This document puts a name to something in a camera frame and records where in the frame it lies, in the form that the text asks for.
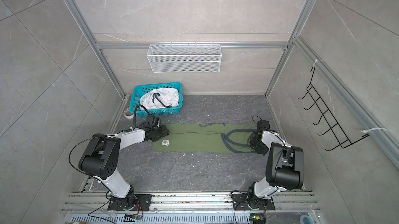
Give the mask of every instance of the gray floor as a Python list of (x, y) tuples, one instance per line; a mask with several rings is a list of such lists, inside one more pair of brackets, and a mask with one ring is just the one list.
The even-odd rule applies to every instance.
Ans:
[[(255, 125), (253, 115), (275, 128), (263, 95), (184, 95), (180, 113), (161, 119), (171, 124)], [(122, 116), (116, 130), (131, 126), (132, 119)], [(246, 190), (265, 176), (266, 160), (260, 154), (153, 152), (151, 142), (142, 142), (120, 151), (118, 170), (137, 191)], [(97, 183), (92, 187), (103, 189)]]

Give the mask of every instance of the green cloth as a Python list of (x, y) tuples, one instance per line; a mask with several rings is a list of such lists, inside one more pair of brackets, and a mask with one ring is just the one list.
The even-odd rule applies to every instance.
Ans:
[[(227, 134), (235, 129), (253, 129), (256, 126), (233, 124), (165, 124), (169, 135), (157, 142), (153, 142), (152, 150), (156, 152), (215, 152), (232, 153), (222, 141), (221, 134)], [(236, 143), (248, 144), (252, 132), (234, 132), (229, 139)], [(163, 146), (162, 141), (169, 140), (168, 146)], [(229, 145), (242, 152), (253, 151), (249, 147)]]

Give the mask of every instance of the laundry basket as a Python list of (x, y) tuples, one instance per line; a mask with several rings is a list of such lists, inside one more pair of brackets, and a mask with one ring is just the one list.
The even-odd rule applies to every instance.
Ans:
[[(162, 87), (169, 87), (169, 88), (176, 88), (179, 92), (179, 106), (178, 107), (171, 107), (171, 108), (161, 108), (161, 109), (152, 109), (148, 110), (152, 115), (160, 116), (160, 115), (169, 115), (169, 114), (177, 114), (180, 111), (180, 108), (183, 105), (183, 91), (182, 91), (182, 84), (180, 83), (166, 83), (166, 84), (153, 84), (153, 85), (145, 85), (145, 86), (138, 86), (135, 87), (132, 94), (132, 99), (130, 100), (130, 112), (134, 113), (134, 109), (137, 105), (140, 104), (140, 98), (143, 97), (144, 94), (147, 92), (151, 92), (153, 89), (158, 89)], [(147, 117), (146, 111), (138, 111), (137, 109), (137, 116), (139, 117)]]

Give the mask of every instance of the wire basket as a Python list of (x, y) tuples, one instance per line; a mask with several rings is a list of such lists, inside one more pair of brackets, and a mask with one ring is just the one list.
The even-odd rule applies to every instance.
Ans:
[(153, 72), (219, 72), (222, 49), (216, 44), (155, 44), (147, 58)]
[[(131, 113), (134, 113), (134, 109), (140, 104), (140, 98), (143, 97), (144, 94), (147, 92), (151, 92), (153, 89), (159, 89), (162, 87), (168, 88), (176, 88), (179, 92), (179, 106), (177, 107), (170, 107), (170, 108), (161, 108), (161, 109), (151, 109), (148, 110), (154, 116), (161, 116), (161, 115), (169, 115), (169, 114), (177, 114), (180, 111), (180, 108), (183, 106), (183, 91), (182, 91), (182, 84), (176, 83), (166, 83), (166, 84), (152, 84), (152, 85), (145, 85), (145, 86), (138, 86), (135, 87), (132, 94), (132, 99), (130, 100), (130, 109)], [(147, 117), (147, 112), (137, 111), (137, 116), (139, 117)]]

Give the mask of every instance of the black mounting plate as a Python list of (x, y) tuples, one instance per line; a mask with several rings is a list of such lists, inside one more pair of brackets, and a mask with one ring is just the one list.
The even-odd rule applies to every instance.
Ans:
[[(151, 198), (152, 195), (135, 195), (136, 196), (136, 204), (133, 206), (133, 208), (129, 211), (137, 211), (138, 203), (140, 202), (140, 210), (143, 211), (149, 211), (150, 209), (150, 204), (151, 204)], [(115, 210), (115, 211), (126, 211), (123, 208), (119, 206), (116, 202), (110, 201), (107, 210)]]
[(247, 199), (247, 194), (232, 194), (232, 199), (233, 199), (233, 208), (235, 210), (253, 210), (257, 209), (259, 206), (266, 206), (266, 210), (275, 210), (274, 206), (274, 201), (273, 198), (270, 200), (265, 200), (265, 199), (252, 199), (251, 202), (252, 208), (248, 207), (248, 203), (245, 201)]

